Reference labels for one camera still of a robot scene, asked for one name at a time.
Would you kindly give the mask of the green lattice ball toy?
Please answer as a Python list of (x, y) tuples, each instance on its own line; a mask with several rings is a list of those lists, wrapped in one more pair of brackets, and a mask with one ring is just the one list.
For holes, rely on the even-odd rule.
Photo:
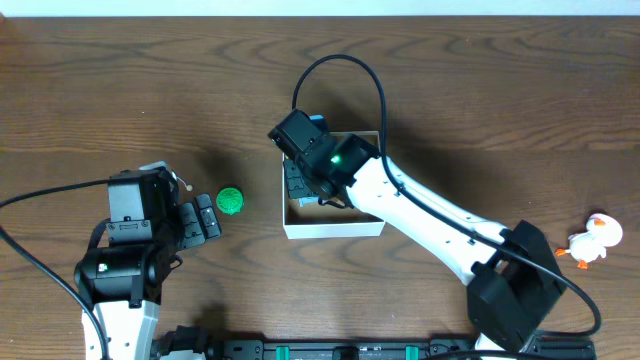
[(236, 187), (225, 187), (217, 194), (216, 205), (222, 213), (235, 215), (242, 211), (244, 196)]

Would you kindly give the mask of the yellow grey toy truck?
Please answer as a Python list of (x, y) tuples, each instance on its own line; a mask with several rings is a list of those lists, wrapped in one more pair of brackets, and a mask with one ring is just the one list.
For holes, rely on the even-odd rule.
[(298, 205), (300, 207), (304, 207), (309, 204), (318, 204), (320, 198), (318, 196), (315, 197), (303, 197), (298, 199)]

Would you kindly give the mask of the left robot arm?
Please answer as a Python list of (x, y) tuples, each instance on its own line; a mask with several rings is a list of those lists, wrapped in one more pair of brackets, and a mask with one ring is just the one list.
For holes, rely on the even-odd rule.
[(220, 236), (211, 197), (181, 203), (184, 181), (164, 162), (125, 170), (107, 187), (109, 218), (93, 230), (74, 280), (88, 311), (82, 315), (89, 359), (201, 358), (171, 340), (153, 349), (162, 284), (181, 264), (179, 252)]

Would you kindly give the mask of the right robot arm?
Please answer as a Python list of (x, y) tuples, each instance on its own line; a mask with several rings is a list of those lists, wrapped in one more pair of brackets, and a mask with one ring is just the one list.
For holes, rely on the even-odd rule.
[(523, 350), (565, 292), (534, 225), (520, 221), (509, 229), (475, 216), (410, 178), (376, 145), (355, 134), (334, 136), (302, 111), (268, 136), (312, 192), (394, 226), (460, 279), (480, 333), (477, 348)]

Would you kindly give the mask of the white pink duck toy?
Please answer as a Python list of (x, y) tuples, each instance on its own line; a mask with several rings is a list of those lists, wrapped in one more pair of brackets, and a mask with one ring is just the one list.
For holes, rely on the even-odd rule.
[(555, 250), (557, 257), (570, 255), (577, 267), (587, 270), (589, 264), (607, 256), (607, 249), (618, 245), (623, 238), (623, 228), (613, 217), (604, 213), (590, 215), (583, 232), (568, 237), (568, 247)]

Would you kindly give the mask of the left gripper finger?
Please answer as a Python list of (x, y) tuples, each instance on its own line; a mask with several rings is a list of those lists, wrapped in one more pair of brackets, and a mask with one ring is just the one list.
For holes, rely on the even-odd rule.
[(191, 202), (178, 206), (184, 235), (180, 242), (181, 249), (189, 249), (203, 245), (206, 240), (202, 229), (200, 214)]
[(203, 235), (205, 238), (217, 238), (221, 235), (221, 228), (213, 207), (211, 197), (207, 193), (202, 193), (195, 197), (197, 216), (201, 222)]

